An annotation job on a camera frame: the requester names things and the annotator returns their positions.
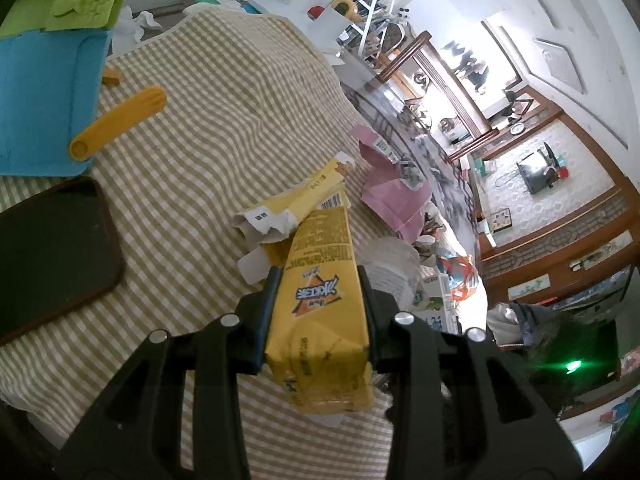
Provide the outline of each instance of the green light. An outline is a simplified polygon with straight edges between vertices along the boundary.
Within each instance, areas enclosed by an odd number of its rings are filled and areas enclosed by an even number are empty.
[[[582,361],[574,361],[572,363],[569,363],[566,366],[566,369],[568,370],[567,375],[574,373],[581,366],[582,366]]]

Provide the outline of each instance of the yellow plastic handle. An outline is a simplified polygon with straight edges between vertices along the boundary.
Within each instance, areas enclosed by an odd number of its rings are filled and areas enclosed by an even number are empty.
[[[136,124],[161,111],[166,93],[161,86],[148,86],[95,120],[69,144],[73,160],[84,162]]]

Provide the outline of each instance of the smartphone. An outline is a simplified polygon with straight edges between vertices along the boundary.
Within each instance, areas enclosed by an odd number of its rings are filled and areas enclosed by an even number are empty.
[[[123,270],[116,228],[92,178],[0,213],[0,344],[109,292]]]

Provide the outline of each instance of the pink packaging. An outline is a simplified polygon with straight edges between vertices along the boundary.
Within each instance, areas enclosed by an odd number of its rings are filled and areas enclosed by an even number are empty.
[[[377,213],[403,240],[413,244],[424,227],[426,203],[431,188],[411,161],[400,156],[379,134],[356,126],[350,134],[360,141],[360,154],[373,168],[362,188],[362,201]],[[402,174],[412,165],[412,174]]]

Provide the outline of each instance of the metal screw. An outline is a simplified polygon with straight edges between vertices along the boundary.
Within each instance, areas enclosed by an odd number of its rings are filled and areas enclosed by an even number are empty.
[[[411,325],[411,323],[414,322],[415,317],[409,312],[398,312],[394,316],[394,319],[396,320],[396,323],[398,323],[398,325]]]
[[[149,341],[151,341],[154,345],[158,343],[163,343],[169,337],[166,330],[154,330],[151,334],[149,334]]]
[[[236,316],[236,314],[225,314],[220,318],[220,324],[222,326],[236,326],[238,323],[240,323],[240,318]]]
[[[481,343],[486,339],[486,332],[477,326],[467,330],[465,335],[474,343]]]

